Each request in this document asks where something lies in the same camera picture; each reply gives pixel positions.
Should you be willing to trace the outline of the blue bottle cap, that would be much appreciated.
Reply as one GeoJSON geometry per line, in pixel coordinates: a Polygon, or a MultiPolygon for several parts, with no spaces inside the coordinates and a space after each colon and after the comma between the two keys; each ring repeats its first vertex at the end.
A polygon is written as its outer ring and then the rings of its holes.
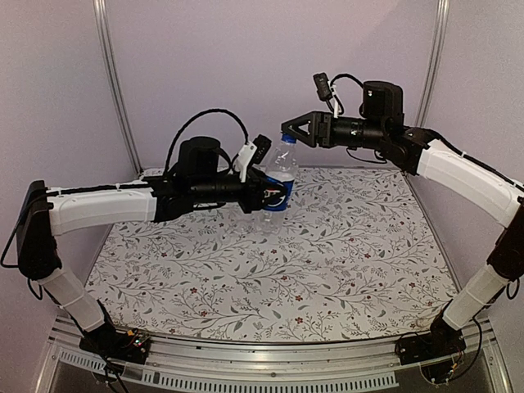
{"type": "Polygon", "coordinates": [[[280,140],[283,143],[296,144],[296,138],[287,133],[282,133],[280,140]]]}

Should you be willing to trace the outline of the blue label plastic bottle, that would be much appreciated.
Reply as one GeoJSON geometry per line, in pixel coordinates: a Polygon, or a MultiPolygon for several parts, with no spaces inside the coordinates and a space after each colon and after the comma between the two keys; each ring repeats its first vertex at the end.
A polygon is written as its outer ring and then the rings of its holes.
{"type": "Polygon", "coordinates": [[[277,233],[281,229],[297,172],[296,144],[280,142],[266,167],[265,174],[272,183],[287,184],[288,198],[284,207],[265,207],[260,212],[257,228],[262,233],[277,233]]]}

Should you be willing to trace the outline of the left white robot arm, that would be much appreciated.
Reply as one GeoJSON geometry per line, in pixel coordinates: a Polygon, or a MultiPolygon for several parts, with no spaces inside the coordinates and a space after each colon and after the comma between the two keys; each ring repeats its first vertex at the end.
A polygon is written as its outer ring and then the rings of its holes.
{"type": "Polygon", "coordinates": [[[29,185],[9,242],[16,244],[13,265],[28,280],[37,282],[79,325],[104,355],[115,355],[121,337],[98,300],[64,268],[56,237],[79,229],[123,222],[162,223],[196,210],[228,203],[250,214],[287,194],[286,186],[271,180],[255,166],[270,141],[260,135],[240,150],[229,167],[218,169],[226,158],[220,142],[194,137],[182,142],[178,162],[161,175],[130,183],[81,188],[48,188],[44,181],[29,185]]]}

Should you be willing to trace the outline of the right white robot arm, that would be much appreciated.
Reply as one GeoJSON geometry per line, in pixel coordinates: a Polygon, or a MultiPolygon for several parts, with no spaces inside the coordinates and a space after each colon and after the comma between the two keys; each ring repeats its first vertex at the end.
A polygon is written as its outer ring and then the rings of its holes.
{"type": "Polygon", "coordinates": [[[440,357],[454,345],[456,332],[523,275],[523,186],[453,147],[436,131],[405,125],[400,86],[366,81],[361,88],[358,118],[344,117],[336,108],[311,111],[282,123],[282,132],[309,147],[376,151],[402,171],[458,193],[504,229],[486,266],[434,319],[424,337],[423,349],[440,357]]]}

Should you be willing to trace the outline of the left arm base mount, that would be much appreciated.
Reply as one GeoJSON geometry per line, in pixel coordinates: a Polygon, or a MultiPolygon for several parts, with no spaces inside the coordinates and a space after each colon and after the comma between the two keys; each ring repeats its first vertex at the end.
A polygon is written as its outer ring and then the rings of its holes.
{"type": "Polygon", "coordinates": [[[104,324],[82,334],[79,348],[102,358],[145,364],[151,348],[151,336],[137,328],[119,332],[114,326],[104,324]]]}

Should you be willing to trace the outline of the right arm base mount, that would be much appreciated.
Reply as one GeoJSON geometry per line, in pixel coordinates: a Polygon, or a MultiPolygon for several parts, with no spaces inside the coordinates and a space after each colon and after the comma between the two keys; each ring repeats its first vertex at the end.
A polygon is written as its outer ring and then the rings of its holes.
{"type": "Polygon", "coordinates": [[[395,354],[402,365],[458,354],[466,349],[461,331],[438,327],[430,332],[409,332],[395,342],[395,354]]]}

